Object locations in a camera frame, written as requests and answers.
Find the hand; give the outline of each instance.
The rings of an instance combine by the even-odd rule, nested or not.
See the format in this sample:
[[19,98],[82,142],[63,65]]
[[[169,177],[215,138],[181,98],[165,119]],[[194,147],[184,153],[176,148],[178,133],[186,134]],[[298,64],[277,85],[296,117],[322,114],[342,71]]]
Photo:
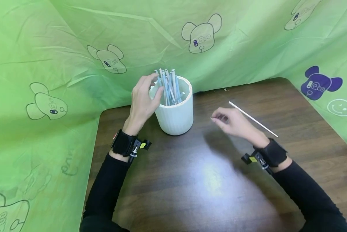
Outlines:
[[[228,123],[220,120],[223,116],[227,117]],[[212,121],[226,134],[247,139],[255,147],[264,148],[269,144],[264,133],[256,129],[237,109],[220,107],[213,112]]]
[[149,97],[149,89],[155,85],[158,74],[153,73],[149,76],[142,76],[132,89],[132,104],[130,116],[124,123],[122,131],[128,135],[137,135],[145,122],[158,108],[161,101],[163,87],[160,87],[154,99]]

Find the white cup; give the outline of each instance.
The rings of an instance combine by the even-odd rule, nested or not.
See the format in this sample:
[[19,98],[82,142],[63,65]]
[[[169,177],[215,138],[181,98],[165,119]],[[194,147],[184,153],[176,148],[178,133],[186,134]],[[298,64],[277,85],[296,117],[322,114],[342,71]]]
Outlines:
[[[193,125],[193,89],[190,82],[177,76],[180,92],[185,94],[181,97],[181,103],[173,106],[164,105],[164,94],[161,97],[161,104],[155,111],[159,126],[161,129],[170,135],[181,135],[187,132]],[[154,98],[155,93],[159,88],[156,82],[149,91],[151,99]]]

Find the green backdrop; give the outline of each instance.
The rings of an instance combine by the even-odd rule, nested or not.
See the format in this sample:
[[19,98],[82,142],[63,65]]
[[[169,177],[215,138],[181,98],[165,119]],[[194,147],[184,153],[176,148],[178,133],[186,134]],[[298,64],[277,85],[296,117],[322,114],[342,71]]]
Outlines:
[[0,231],[78,230],[100,113],[161,67],[288,78],[347,142],[347,0],[2,0]]

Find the black sleeve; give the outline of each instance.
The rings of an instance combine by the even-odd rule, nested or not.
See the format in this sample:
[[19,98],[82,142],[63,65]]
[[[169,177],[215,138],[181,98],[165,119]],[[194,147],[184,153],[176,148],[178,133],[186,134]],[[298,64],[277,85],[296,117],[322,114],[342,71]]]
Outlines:
[[107,154],[88,195],[81,231],[86,231],[82,228],[92,227],[92,224],[94,228],[103,224],[107,228],[121,229],[111,220],[129,166],[130,164]]
[[347,222],[340,210],[332,202],[330,197],[323,191],[318,183],[313,180],[297,163],[292,164],[277,173],[273,178],[286,191],[291,199],[301,210],[306,224],[301,231],[332,231],[333,227],[347,231]]

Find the person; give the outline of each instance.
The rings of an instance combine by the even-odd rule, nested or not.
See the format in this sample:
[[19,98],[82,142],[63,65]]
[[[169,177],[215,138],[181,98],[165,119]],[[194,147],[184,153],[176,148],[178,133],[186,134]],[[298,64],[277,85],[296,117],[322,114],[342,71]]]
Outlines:
[[[154,99],[148,95],[156,78],[156,74],[142,76],[133,88],[130,115],[122,129],[125,134],[137,135],[159,106],[163,87],[158,89]],[[219,115],[226,116],[228,122],[220,120]],[[237,109],[218,108],[212,114],[212,121],[226,134],[242,137],[256,149],[263,149],[271,143]],[[128,159],[112,150],[105,157],[86,202],[81,232],[129,231],[112,222],[119,192],[129,169]],[[345,218],[323,189],[290,157],[284,156],[283,159],[272,168],[272,176],[301,210],[306,223],[300,231],[347,231]]]

